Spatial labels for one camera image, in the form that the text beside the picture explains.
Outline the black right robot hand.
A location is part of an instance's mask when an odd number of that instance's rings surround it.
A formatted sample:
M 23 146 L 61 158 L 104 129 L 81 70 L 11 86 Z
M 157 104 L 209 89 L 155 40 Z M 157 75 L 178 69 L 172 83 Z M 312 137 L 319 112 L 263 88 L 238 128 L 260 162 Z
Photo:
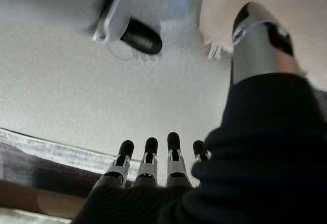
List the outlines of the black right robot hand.
M 230 87 L 197 188 L 117 189 L 104 178 L 73 223 L 326 223 L 326 121 L 289 33 L 249 2 L 232 30 Z

